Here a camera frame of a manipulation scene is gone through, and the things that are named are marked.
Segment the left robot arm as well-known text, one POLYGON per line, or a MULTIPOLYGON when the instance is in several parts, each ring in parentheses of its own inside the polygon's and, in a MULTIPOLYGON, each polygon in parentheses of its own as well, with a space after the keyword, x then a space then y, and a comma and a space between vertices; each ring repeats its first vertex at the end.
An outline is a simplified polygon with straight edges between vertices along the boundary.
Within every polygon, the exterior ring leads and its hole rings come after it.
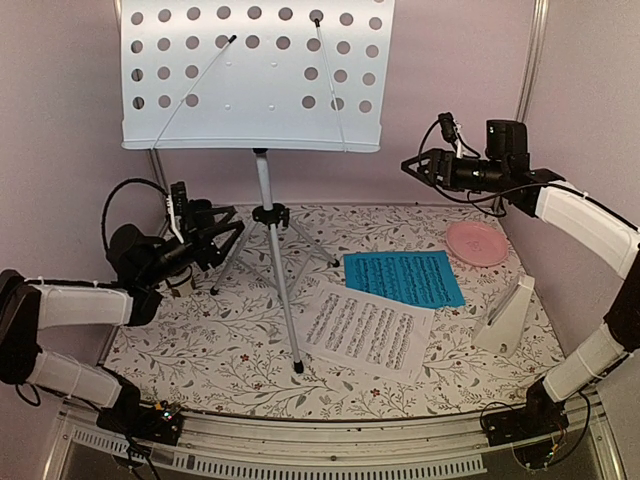
POLYGON ((52 335, 64 330, 144 327, 164 297, 159 288, 192 265, 219 266, 244 230, 232 206, 207 200, 171 200, 173 235, 144 234, 132 223, 119 227, 107 243, 112 283, 27 279, 7 269, 1 274, 1 381, 29 384, 83 400, 128 434, 148 426, 140 390, 121 375, 74 358, 76 348, 55 352, 52 335))

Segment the white sheet music page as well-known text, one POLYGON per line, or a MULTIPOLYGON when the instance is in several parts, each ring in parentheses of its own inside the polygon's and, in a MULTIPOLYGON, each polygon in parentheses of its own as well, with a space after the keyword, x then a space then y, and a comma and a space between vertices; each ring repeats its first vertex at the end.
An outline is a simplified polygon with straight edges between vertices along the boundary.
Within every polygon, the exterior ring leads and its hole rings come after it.
POLYGON ((435 311, 327 281, 311 288, 295 321, 302 351, 405 385, 415 384, 435 311))

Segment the white perforated music stand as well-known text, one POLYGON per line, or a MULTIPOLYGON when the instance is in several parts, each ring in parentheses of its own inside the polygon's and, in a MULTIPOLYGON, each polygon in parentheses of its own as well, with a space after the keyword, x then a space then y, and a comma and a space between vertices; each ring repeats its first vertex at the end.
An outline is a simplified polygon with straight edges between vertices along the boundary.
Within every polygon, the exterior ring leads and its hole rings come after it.
POLYGON ((391 1, 121 1, 122 145, 374 153, 391 1))

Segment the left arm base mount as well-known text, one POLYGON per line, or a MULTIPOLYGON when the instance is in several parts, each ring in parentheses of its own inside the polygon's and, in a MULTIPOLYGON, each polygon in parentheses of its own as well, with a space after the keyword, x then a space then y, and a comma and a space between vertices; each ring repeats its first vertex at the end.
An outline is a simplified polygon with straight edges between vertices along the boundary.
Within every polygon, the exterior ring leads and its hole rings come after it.
POLYGON ((116 403, 113 408, 103 409, 98 414, 96 425, 134 439, 176 446, 184 416, 178 403, 164 400, 153 406, 144 406, 135 401, 124 401, 116 403))

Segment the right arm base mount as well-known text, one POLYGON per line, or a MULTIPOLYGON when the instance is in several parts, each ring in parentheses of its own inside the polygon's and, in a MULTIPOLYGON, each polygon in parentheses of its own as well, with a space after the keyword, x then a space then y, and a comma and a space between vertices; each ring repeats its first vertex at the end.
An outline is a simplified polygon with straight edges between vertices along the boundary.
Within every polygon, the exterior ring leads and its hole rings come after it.
POLYGON ((529 470, 552 464, 569 427, 562 410, 539 417, 529 415, 525 407, 514 408, 503 402, 490 402, 481 411, 479 422, 491 447, 523 442, 513 453, 517 462, 529 470))

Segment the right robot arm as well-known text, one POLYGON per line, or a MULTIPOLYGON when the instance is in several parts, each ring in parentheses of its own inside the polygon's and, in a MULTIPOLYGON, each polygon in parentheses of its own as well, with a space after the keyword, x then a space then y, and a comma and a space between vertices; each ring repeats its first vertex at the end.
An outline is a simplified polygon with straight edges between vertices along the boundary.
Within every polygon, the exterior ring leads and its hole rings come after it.
POLYGON ((528 130, 517 120, 489 119, 483 152, 463 139, 458 122, 440 114, 425 132, 439 130, 442 147, 421 139, 401 170, 450 202, 504 199, 524 215, 564 234, 597 263, 596 272, 618 281, 618 290, 596 329, 526 392, 517 427, 537 436, 565 401, 604 380, 639 350, 639 228, 566 178, 531 165, 528 130))

